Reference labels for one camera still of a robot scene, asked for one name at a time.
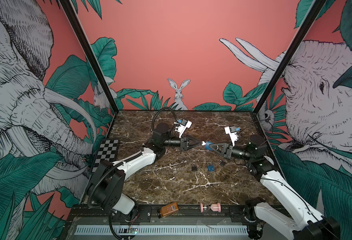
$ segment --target rabbit illustration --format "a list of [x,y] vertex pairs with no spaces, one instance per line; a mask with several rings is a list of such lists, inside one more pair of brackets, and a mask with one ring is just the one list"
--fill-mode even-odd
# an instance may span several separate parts
[[180,88],[177,88],[177,84],[172,79],[168,78],[168,82],[169,82],[169,85],[176,90],[176,94],[175,94],[175,105],[177,105],[176,110],[188,110],[188,108],[182,102],[183,95],[181,93],[181,90],[190,83],[190,80],[187,79],[183,81]]

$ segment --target brown marble surface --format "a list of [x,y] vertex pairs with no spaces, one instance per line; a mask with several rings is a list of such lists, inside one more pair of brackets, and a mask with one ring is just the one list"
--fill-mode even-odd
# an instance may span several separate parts
[[[142,144],[151,136],[152,111],[121,111],[118,113],[109,137],[121,141],[118,159],[126,158],[139,151]],[[185,118],[192,126],[185,134],[210,142],[230,142],[224,127],[245,128],[252,123],[249,113],[235,112],[176,112],[177,118]],[[166,122],[173,126],[173,116],[163,112],[155,126]],[[246,143],[251,134],[257,134],[254,124],[242,132],[237,146]],[[250,198],[261,197],[269,204],[279,204],[277,199],[263,185],[249,174],[246,167],[238,166],[233,160],[226,161],[222,167],[219,155],[204,150],[203,146],[181,152],[179,148],[167,147],[165,155],[154,164],[142,168],[124,183],[123,193],[143,204],[245,204]],[[208,162],[212,162],[215,171],[208,172]],[[198,165],[198,171],[192,172],[192,163]]]

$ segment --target animal eye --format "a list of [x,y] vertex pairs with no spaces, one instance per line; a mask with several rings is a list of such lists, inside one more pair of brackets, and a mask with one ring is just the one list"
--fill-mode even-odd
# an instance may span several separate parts
[[324,94],[324,86],[325,86],[325,84],[323,82],[321,82],[319,85],[319,88],[320,88],[322,94]]

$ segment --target blue lock held by gripper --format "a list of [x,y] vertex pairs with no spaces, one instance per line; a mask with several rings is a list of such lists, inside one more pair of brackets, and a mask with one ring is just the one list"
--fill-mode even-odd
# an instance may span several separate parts
[[208,172],[213,172],[215,170],[215,166],[211,162],[208,162]]

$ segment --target black and white checkered board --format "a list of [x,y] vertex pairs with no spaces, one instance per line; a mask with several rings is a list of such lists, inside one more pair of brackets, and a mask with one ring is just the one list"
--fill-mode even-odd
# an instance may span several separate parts
[[117,138],[106,138],[103,139],[99,151],[97,152],[96,161],[93,165],[92,172],[95,172],[100,162],[107,160],[109,162],[116,161],[117,151],[119,150],[119,139]]

